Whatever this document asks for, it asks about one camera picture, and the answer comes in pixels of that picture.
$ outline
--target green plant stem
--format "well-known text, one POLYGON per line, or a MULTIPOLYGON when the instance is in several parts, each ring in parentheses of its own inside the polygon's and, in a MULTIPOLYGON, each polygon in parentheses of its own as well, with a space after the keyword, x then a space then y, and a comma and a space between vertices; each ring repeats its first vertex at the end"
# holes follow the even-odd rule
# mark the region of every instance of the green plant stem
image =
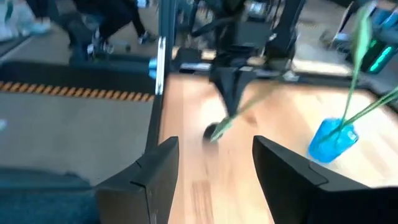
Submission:
POLYGON ((385 104, 398 99, 398 93, 395 93, 394 95, 388 96, 382 101, 377 101, 375 104, 371 104, 370 106, 367 106, 365 109, 361 110, 359 113, 348 119, 347 121, 343 122, 343 126, 350 125, 354 123, 356 120, 359 118, 362 118, 363 116, 367 115, 369 112, 372 110, 376 109, 379 106, 384 106, 385 104))
POLYGON ((347 101, 346 101, 346 106, 344 108, 344 113, 343 116, 341 117, 341 120, 344 121, 346 119, 347 116, 347 112, 348 112, 348 108, 349 108, 349 104, 351 103, 351 98, 353 97, 353 93, 355 90, 355 85, 356 82, 358 80, 358 73, 359 73, 359 69, 361 68, 361 64, 359 63, 359 65, 356 65, 354 68, 354 72, 353 72, 353 79, 351 81, 351 86, 349 87, 349 92, 348 92, 348 97, 347 97, 347 101))

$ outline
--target wooden floor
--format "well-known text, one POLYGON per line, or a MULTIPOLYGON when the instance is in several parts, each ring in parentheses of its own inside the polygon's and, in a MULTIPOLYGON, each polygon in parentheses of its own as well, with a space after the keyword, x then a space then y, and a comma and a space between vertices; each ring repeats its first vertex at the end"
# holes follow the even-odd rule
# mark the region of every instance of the wooden floor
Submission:
MULTIPOLYGON (((243 101, 267 82, 246 88, 243 101)), ((202 143, 205 128, 225 116, 204 78, 171 76, 165 91, 161 141, 180 140, 180 170, 169 223, 273 223, 252 161, 252 139, 263 135, 305 155, 324 118, 341 116, 346 90, 281 85, 237 119, 218 146, 202 143)), ((349 114, 374 100, 359 92, 349 114)), ((398 120, 388 109, 355 123, 359 141, 328 168, 371 187, 398 185, 398 120)))

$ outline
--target gray floor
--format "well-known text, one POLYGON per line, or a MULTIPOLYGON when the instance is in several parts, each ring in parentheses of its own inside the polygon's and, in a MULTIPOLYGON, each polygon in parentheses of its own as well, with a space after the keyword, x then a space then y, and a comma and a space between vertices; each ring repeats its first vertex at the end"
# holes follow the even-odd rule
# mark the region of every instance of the gray floor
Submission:
MULTIPOLYGON (((155 9, 142 10, 141 16, 156 33, 155 9)), ((156 56, 157 45, 138 45, 131 25, 113 39, 130 42, 133 53, 156 56)), ((1 60, 66 64, 67 45, 64 31, 54 27, 1 60)), ((0 93, 0 102, 0 166, 72 172, 96 185, 144 153, 152 102, 16 93, 0 93)))
POLYGON ((26 38, 27 37, 21 37, 15 40, 0 42, 0 57, 8 53, 8 51, 12 50, 14 47, 21 44, 23 41, 26 40, 26 38))

